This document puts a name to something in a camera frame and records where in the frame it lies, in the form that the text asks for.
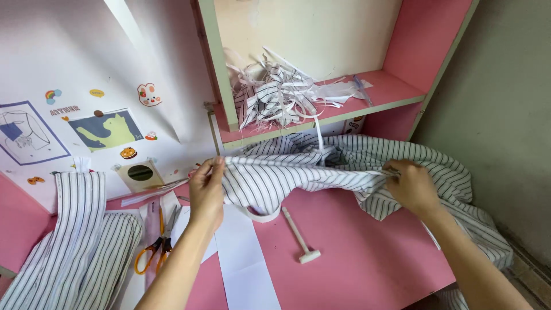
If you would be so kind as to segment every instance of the scissors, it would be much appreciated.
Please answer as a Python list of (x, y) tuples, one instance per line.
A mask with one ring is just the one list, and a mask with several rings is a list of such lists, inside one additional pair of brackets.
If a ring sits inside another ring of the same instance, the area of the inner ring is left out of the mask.
[[(161, 236), (157, 238), (157, 240), (150, 246), (143, 249), (138, 256), (136, 257), (136, 261), (134, 262), (134, 271), (138, 275), (143, 275), (145, 271), (149, 268), (149, 265), (151, 265), (151, 261), (153, 260), (153, 257), (155, 256), (155, 253), (161, 248), (161, 257), (159, 258), (159, 262), (157, 263), (157, 268), (155, 269), (155, 273), (159, 272), (159, 268), (161, 268), (161, 265), (165, 262), (166, 257), (168, 255), (168, 252), (172, 252), (172, 245), (170, 244), (170, 233), (172, 232), (172, 228), (174, 227), (174, 223), (176, 222), (176, 219), (180, 215), (180, 211), (182, 211), (182, 207), (175, 206), (172, 210), (172, 214), (170, 215), (170, 219), (166, 225), (163, 225), (163, 209), (159, 208), (159, 218), (160, 218), (160, 230), (161, 230)], [(138, 262), (140, 257), (142, 257), (142, 254), (151, 250), (151, 257), (147, 261), (147, 264), (145, 265), (145, 268), (142, 271), (138, 270)]]

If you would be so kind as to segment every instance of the shelf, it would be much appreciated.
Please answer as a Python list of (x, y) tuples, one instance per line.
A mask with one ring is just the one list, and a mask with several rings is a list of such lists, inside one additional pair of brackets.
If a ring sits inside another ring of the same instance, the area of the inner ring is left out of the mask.
[[(323, 114), (318, 118), (320, 125), (417, 103), (423, 101), (426, 96), (421, 90), (416, 89), (383, 70), (358, 73), (356, 75), (358, 78), (364, 79), (373, 85), (373, 87), (366, 88), (365, 90), (371, 97), (374, 106), (371, 108), (364, 100), (352, 97), (348, 99), (341, 108), (334, 108), (332, 106), (325, 107), (325, 111), (323, 111)], [(331, 83), (336, 80), (337, 78), (325, 82)], [(347, 76), (344, 82), (351, 80), (352, 76)], [(317, 106), (323, 109), (323, 104), (317, 104)], [(254, 142), (288, 135), (315, 126), (313, 119), (306, 119), (302, 124), (289, 125), (283, 129), (272, 126), (269, 130), (259, 132), (257, 126), (251, 124), (241, 131), (230, 132), (223, 106), (221, 104), (215, 104), (213, 108), (224, 149), (246, 146)]]

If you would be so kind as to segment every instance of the white and black striped fabric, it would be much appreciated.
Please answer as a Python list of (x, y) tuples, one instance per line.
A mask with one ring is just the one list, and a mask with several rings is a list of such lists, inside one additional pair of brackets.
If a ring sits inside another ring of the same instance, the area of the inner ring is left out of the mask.
[(56, 228), (32, 250), (0, 309), (109, 309), (142, 234), (134, 215), (105, 214), (105, 174), (58, 173)]
[[(323, 144), (319, 150), (317, 136), (294, 133), (250, 145), (244, 156), (226, 157), (225, 203), (269, 215), (294, 188), (343, 188), (382, 221), (401, 207), (383, 188), (388, 172), (382, 166), (389, 159), (409, 159), (429, 170), (441, 203), (488, 259), (500, 269), (512, 264), (512, 249), (490, 216), (469, 205), (471, 174), (455, 159), (422, 145), (364, 135), (325, 137)], [(464, 300), (451, 298), (457, 294), (447, 292), (443, 300), (453, 301), (450, 308), (467, 309)]]

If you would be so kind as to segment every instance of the hand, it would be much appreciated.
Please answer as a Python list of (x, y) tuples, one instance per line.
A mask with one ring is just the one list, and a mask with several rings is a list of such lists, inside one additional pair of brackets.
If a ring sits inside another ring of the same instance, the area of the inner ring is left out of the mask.
[(402, 206), (419, 217), (443, 209), (433, 179), (425, 167), (406, 159), (391, 159), (382, 168), (400, 172), (399, 177), (386, 179), (386, 187)]
[(206, 160), (190, 180), (190, 224), (205, 225), (216, 231), (224, 212), (224, 190), (222, 189), (222, 175), (224, 175), (225, 161), (216, 156)]

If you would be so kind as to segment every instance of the left hand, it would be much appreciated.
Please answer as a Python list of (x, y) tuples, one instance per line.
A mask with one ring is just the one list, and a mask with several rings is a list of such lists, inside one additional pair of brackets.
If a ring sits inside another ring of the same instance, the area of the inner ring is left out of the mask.
[(224, 212), (224, 190), (222, 176), (224, 175), (225, 160), (216, 156), (206, 160), (190, 180), (190, 224), (206, 225), (216, 231)]

